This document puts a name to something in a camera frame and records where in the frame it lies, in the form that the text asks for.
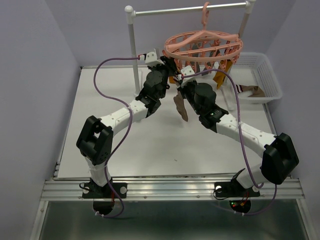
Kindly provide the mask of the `maroon white striped sock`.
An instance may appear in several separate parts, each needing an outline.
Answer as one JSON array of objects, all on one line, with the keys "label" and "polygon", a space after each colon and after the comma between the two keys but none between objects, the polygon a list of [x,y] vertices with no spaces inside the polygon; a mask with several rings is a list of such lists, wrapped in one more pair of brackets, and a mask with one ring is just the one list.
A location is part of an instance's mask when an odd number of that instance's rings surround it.
[{"label": "maroon white striped sock", "polygon": [[173,101],[175,103],[176,110],[180,114],[181,118],[185,122],[188,122],[189,118],[188,118],[187,110],[185,108],[184,99],[181,96],[181,94],[177,93],[177,95],[173,98]]}]

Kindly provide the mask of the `mustard brown striped sock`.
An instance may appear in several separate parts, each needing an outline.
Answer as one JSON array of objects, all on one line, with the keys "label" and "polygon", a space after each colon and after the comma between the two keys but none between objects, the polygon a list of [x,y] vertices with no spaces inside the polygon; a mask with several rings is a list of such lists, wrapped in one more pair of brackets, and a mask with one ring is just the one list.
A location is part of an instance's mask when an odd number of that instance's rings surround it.
[{"label": "mustard brown striped sock", "polygon": [[[222,70],[226,73],[230,73],[230,70],[232,68],[233,62],[230,59],[221,60],[218,63],[218,70]],[[223,85],[225,81],[226,75],[220,71],[217,71],[215,73],[215,76],[213,77],[213,81],[216,83],[216,89],[220,89],[220,87]]]}]

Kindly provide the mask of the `pink round clip hanger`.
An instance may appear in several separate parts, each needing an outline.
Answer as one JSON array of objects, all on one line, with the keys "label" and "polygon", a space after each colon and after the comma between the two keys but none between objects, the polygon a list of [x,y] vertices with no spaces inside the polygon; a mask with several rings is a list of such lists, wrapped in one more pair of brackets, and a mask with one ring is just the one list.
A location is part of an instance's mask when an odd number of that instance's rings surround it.
[{"label": "pink round clip hanger", "polygon": [[[207,30],[209,18],[209,2],[202,8],[201,30],[183,32],[166,40],[162,53],[174,58],[179,69],[191,62],[203,64],[206,69],[212,69],[221,60],[231,60],[235,64],[243,50],[243,41],[238,34]],[[192,50],[193,44],[199,44],[199,49]],[[198,58],[192,54],[199,53]]]}]

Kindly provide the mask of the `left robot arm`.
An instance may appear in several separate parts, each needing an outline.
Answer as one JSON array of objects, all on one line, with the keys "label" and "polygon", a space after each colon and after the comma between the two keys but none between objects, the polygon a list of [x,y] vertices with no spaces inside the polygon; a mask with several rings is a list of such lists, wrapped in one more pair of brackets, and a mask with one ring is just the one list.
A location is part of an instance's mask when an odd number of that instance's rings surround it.
[{"label": "left robot arm", "polygon": [[82,127],[76,147],[85,157],[90,170],[90,181],[79,185],[84,199],[110,199],[116,195],[126,197],[120,190],[127,187],[127,184],[113,183],[108,172],[107,162],[115,152],[112,147],[113,138],[124,129],[130,130],[133,123],[154,114],[170,88],[169,77],[179,74],[173,58],[161,56],[150,61],[150,56],[142,55],[150,72],[138,96],[109,115],[100,118],[93,115],[88,117]]}]

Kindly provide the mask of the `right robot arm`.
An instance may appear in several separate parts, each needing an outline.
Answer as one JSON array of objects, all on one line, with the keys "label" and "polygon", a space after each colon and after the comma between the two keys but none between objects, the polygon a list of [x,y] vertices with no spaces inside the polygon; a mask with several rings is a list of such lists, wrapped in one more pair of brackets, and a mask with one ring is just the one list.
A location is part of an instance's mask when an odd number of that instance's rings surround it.
[{"label": "right robot arm", "polygon": [[217,95],[209,84],[193,80],[177,89],[206,129],[234,139],[243,150],[249,148],[262,159],[257,165],[247,165],[238,171],[229,182],[216,183],[215,194],[218,198],[242,197],[254,185],[266,182],[280,185],[299,164],[289,135],[274,135],[239,121],[216,104]]}]

